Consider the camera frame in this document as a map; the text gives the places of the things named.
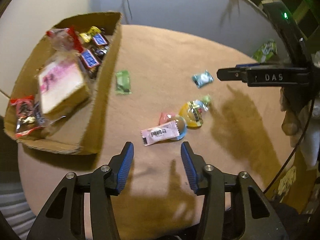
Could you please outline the light blue candy packet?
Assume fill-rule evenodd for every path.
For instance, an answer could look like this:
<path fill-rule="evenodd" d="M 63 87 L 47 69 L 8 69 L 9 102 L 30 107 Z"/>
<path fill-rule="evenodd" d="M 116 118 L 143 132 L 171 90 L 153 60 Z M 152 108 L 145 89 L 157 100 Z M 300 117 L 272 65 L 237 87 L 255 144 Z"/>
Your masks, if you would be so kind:
<path fill-rule="evenodd" d="M 214 78 L 212 77 L 210 72 L 208 72 L 208 70 L 205 70 L 200 74 L 193 75 L 191 79 L 195 83 L 197 88 L 202 88 L 203 86 L 210 84 L 214 81 Z"/>

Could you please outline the yellow round jelly cup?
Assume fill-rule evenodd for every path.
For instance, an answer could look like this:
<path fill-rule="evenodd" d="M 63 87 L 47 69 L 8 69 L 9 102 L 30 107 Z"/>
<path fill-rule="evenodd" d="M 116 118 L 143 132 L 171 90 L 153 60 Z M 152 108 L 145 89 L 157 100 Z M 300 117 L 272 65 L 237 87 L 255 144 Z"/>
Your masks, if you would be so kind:
<path fill-rule="evenodd" d="M 212 104 L 209 94 L 201 99 L 186 102 L 180 109 L 179 115 L 182 116 L 188 128 L 200 128 L 203 125 L 203 115 Z"/>

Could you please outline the blue round jelly cup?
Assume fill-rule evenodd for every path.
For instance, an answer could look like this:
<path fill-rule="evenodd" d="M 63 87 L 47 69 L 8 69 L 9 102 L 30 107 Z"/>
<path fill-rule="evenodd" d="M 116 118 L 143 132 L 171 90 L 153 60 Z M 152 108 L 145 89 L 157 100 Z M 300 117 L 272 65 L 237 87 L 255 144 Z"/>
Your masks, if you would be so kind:
<path fill-rule="evenodd" d="M 171 140 L 178 141 L 178 140 L 181 140 L 185 137 L 185 135 L 187 133 L 187 123 L 186 123 L 185 119 L 180 115 L 175 115 L 175 116 L 172 115 L 171 121 L 173 121 L 173 120 L 176 122 L 176 125 L 177 125 L 177 128 L 178 128 L 180 135 L 178 137 L 172 138 Z"/>

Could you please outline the pink jelly cup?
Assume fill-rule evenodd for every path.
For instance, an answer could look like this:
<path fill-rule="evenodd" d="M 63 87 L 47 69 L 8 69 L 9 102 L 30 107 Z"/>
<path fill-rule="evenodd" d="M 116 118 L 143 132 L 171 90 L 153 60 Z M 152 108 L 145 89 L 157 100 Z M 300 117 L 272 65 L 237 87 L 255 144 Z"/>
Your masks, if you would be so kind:
<path fill-rule="evenodd" d="M 168 122 L 170 118 L 173 118 L 173 117 L 175 117 L 175 116 L 176 116 L 175 113 L 165 113 L 165 112 L 162 112 L 162 113 L 160 114 L 158 124 L 159 124 L 159 125 L 162 125 L 162 124 Z"/>

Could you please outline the pink white candy packet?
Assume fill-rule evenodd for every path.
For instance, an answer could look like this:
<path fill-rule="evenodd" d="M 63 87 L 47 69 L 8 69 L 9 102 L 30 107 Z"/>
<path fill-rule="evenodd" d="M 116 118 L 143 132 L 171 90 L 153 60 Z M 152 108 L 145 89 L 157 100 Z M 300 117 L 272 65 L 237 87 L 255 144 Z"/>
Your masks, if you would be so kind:
<path fill-rule="evenodd" d="M 162 125 L 141 130 L 144 146 L 149 146 L 160 141 L 176 138 L 180 135 L 176 121 L 166 122 Z"/>

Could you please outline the red dark snack packet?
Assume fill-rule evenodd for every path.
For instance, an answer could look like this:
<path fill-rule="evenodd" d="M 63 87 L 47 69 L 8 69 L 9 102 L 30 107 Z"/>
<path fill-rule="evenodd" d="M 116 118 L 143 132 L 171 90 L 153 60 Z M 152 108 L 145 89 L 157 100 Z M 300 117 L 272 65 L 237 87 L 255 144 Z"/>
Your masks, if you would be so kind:
<path fill-rule="evenodd" d="M 16 112 L 16 138 L 29 136 L 36 130 L 46 128 L 47 121 L 42 117 L 40 105 L 35 102 L 35 96 L 11 99 L 10 105 L 15 107 Z"/>

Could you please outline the green candy packet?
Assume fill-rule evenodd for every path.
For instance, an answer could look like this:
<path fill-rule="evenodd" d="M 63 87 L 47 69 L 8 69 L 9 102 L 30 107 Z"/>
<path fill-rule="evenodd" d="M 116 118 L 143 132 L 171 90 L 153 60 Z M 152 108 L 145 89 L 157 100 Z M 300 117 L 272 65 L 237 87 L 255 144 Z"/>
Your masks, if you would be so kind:
<path fill-rule="evenodd" d="M 130 75 L 127 70 L 116 72 L 116 93 L 121 95 L 131 94 Z"/>

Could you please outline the packaged bread slice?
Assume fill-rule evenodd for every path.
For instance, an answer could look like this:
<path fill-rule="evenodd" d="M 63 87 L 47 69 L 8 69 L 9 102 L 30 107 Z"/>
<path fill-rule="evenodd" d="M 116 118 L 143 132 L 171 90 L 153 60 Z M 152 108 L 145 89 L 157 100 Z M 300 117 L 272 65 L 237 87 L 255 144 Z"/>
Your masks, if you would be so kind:
<path fill-rule="evenodd" d="M 78 57 L 72 53 L 56 52 L 37 75 L 42 114 L 57 119 L 88 100 L 91 91 Z"/>

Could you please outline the Snickers bar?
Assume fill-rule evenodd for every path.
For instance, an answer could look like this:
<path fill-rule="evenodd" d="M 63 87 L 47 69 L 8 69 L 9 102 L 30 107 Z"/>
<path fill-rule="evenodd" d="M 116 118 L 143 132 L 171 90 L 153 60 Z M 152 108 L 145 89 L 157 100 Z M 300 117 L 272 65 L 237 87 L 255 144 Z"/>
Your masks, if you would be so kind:
<path fill-rule="evenodd" d="M 100 66 L 99 60 L 94 56 L 94 54 L 86 49 L 80 54 L 80 59 L 82 60 L 84 67 L 87 70 L 93 70 Z"/>
<path fill-rule="evenodd" d="M 93 44 L 97 47 L 109 46 L 109 41 L 101 33 L 97 33 L 92 37 Z"/>

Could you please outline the yellow candy packet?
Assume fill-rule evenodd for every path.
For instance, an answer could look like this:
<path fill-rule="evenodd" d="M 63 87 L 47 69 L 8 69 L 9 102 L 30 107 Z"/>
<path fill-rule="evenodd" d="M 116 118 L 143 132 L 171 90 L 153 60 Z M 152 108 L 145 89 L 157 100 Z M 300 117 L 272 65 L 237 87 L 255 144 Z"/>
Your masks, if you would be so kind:
<path fill-rule="evenodd" d="M 87 32 L 79 33 L 79 36 L 85 43 L 89 43 L 93 36 L 100 34 L 101 30 L 96 26 L 91 26 Z"/>

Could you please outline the red top date snack bag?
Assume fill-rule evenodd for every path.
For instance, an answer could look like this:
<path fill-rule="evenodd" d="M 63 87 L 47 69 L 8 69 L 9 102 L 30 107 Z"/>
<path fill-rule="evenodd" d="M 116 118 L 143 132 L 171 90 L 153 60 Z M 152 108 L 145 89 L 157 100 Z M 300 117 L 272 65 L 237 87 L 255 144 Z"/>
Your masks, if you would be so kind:
<path fill-rule="evenodd" d="M 46 31 L 50 45 L 57 51 L 76 51 L 82 53 L 84 48 L 73 27 L 53 28 Z"/>

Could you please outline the green snack bag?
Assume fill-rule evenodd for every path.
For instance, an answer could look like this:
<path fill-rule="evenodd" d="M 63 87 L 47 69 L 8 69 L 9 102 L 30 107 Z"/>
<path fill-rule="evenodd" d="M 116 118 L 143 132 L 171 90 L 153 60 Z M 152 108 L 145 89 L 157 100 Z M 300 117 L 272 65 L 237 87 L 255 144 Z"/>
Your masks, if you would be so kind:
<path fill-rule="evenodd" d="M 253 53 L 252 58 L 260 63 L 265 63 L 278 53 L 275 40 L 270 39 L 263 43 L 258 50 Z"/>

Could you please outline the brown cardboard box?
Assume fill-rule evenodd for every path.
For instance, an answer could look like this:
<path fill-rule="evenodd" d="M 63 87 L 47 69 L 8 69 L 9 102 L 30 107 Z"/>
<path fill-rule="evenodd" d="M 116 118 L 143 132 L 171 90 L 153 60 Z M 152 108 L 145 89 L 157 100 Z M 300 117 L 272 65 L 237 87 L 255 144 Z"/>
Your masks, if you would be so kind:
<path fill-rule="evenodd" d="M 4 131 L 11 139 L 28 148 L 58 154 L 95 154 L 101 149 L 104 134 L 104 118 L 107 105 L 107 91 L 110 85 L 121 38 L 121 14 L 119 12 L 95 12 L 64 19 L 53 28 L 73 27 L 84 48 L 89 49 L 99 60 L 100 66 L 87 70 L 76 51 L 57 51 L 52 48 L 46 35 L 35 46 L 23 65 L 15 82 L 11 99 L 35 96 L 40 105 L 37 75 L 46 61 L 56 52 L 72 53 L 78 57 L 79 66 L 87 79 L 91 96 L 67 115 L 57 119 L 46 119 L 47 126 L 29 136 L 16 138 L 15 107 L 8 103 L 4 117 Z M 91 26 L 101 30 L 109 46 L 97 47 L 91 40 L 85 43 L 79 33 L 87 32 Z"/>

